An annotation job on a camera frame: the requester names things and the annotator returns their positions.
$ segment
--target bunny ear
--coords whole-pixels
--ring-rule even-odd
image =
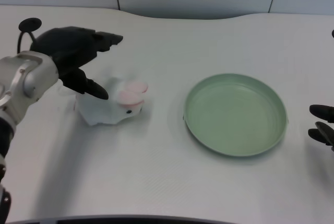
[[[148,85],[145,82],[141,81],[132,81],[125,85],[125,89],[132,92],[144,93],[148,89]]]
[[[144,100],[131,91],[120,91],[117,96],[117,103],[125,106],[134,106],[143,103]]]

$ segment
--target stuffed bunny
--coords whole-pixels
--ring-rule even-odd
[[[76,97],[79,112],[89,125],[116,124],[141,111],[144,103],[142,93],[148,89],[146,83],[110,78],[100,84],[108,92],[108,100],[101,100],[87,93],[77,94]]]

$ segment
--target green plastic plate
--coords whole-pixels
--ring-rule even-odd
[[[283,139],[287,112],[278,95],[261,81],[220,74],[189,93],[184,119],[205,146],[230,156],[257,155]]]

